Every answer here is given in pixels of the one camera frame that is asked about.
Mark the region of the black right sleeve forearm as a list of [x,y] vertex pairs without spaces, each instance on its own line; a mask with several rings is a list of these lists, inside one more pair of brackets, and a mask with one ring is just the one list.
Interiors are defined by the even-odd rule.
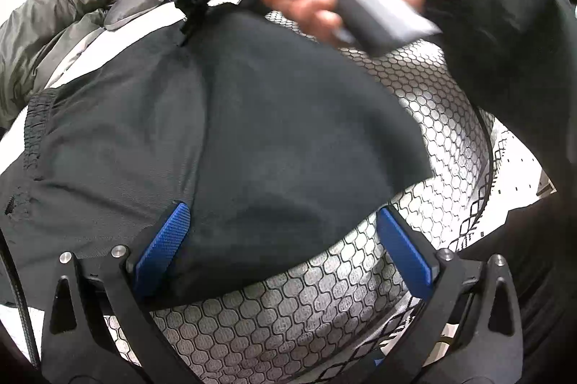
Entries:
[[576,17],[569,0],[426,0],[448,69],[576,209]]

